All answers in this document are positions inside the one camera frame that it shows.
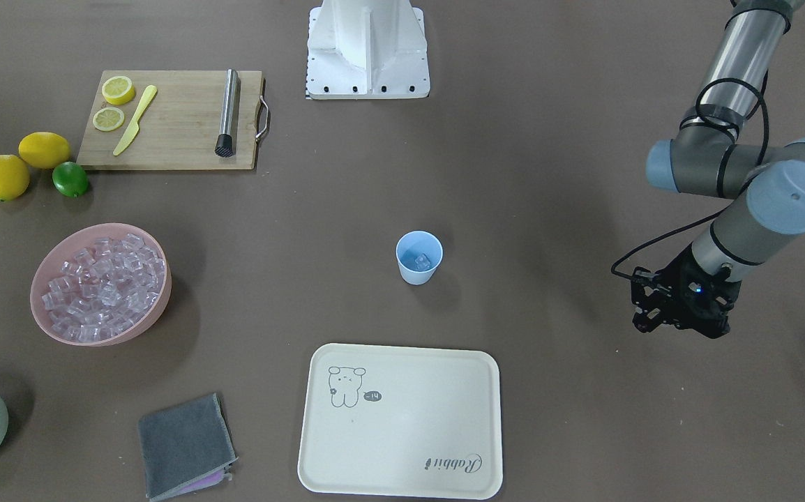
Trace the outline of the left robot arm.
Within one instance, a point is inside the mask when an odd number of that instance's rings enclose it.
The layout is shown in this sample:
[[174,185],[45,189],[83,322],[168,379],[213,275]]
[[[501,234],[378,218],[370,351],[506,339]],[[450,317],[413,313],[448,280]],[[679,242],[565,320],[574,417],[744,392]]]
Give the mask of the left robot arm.
[[729,204],[666,267],[635,268],[633,324],[642,333],[666,324],[725,335],[742,280],[805,233],[805,138],[782,147],[738,143],[753,111],[768,117],[769,63],[801,5],[738,1],[679,134],[650,150],[651,185]]

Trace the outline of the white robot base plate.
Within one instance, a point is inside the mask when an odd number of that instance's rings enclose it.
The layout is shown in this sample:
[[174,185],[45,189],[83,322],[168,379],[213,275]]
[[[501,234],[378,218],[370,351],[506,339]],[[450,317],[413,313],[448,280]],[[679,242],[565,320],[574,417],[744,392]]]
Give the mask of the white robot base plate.
[[323,1],[308,16],[305,96],[427,98],[425,16],[409,1]]

